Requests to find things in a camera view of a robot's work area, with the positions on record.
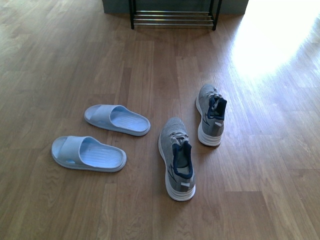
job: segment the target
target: slide sandal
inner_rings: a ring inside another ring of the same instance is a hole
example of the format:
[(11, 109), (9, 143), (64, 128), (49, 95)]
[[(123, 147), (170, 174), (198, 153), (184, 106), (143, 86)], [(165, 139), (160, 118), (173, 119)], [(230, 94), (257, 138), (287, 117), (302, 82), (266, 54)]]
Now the slide sandal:
[(151, 127), (144, 116), (121, 105), (91, 106), (85, 111), (84, 119), (96, 127), (133, 136), (143, 136)]
[(68, 169), (113, 173), (127, 161), (120, 148), (100, 143), (91, 136), (61, 136), (51, 148), (53, 159)]

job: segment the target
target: metal shoe rack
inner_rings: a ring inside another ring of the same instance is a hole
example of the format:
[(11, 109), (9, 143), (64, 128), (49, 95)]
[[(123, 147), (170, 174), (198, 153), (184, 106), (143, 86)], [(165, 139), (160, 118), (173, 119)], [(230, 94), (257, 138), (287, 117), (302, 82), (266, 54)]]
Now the metal shoe rack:
[(212, 27), (216, 30), (222, 0), (218, 0), (213, 15), (214, 0), (208, 11), (149, 11), (137, 10), (136, 0), (129, 0), (131, 29), (135, 26), (147, 27)]

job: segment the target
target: sneaker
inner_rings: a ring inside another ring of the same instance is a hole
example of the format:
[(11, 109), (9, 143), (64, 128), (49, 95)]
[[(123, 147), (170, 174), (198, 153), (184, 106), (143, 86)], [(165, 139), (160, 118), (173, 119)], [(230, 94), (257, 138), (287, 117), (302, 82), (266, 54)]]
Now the sneaker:
[(165, 163), (165, 187), (176, 201), (187, 201), (196, 192), (195, 173), (191, 162), (191, 145), (186, 127), (177, 117), (164, 125), (158, 141)]
[(227, 101), (211, 84), (204, 85), (195, 101), (201, 114), (198, 138), (208, 146), (218, 146), (224, 132), (225, 110)]

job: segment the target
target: wooden floor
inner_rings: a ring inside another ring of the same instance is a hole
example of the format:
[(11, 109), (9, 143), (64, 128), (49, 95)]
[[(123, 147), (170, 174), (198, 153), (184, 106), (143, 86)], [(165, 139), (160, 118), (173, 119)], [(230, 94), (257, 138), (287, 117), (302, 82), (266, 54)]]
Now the wooden floor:
[[(0, 239), (319, 240), (320, 8), (307, 2), (250, 0), (211, 31), (131, 30), (101, 0), (0, 0)], [(228, 101), (216, 148), (197, 136), (205, 83)], [(151, 130), (89, 125), (96, 104)], [(167, 194), (158, 151), (171, 117), (192, 145), (187, 202)], [(123, 149), (126, 165), (61, 167), (51, 146), (69, 135)]]

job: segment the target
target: sneaker sole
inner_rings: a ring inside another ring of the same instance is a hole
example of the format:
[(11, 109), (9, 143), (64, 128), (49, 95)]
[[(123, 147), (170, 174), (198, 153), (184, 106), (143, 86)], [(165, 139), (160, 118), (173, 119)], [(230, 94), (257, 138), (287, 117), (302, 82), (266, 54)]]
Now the sneaker sole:
[(164, 161), (164, 164), (165, 164), (165, 188), (166, 188), (166, 191), (168, 192), (169, 196), (176, 201), (182, 202), (182, 201), (190, 200), (196, 193), (196, 185), (194, 185), (191, 190), (186, 191), (186, 192), (177, 191), (172, 188), (170, 181), (169, 181), (169, 176), (168, 176), (167, 162), (166, 162), (165, 155), (164, 155), (164, 152), (161, 147), (161, 140), (160, 139), (161, 139), (161, 133), (160, 133), (159, 140), (158, 140), (158, 147), (159, 147), (160, 155), (161, 155), (161, 157)]
[(199, 141), (207, 146), (216, 147), (221, 144), (222, 141), (222, 135), (221, 136), (210, 136), (204, 133), (202, 130), (202, 111), (199, 104), (199, 97), (197, 96), (195, 99), (195, 106), (196, 109), (199, 111), (201, 115), (200, 124), (198, 127), (198, 139)]

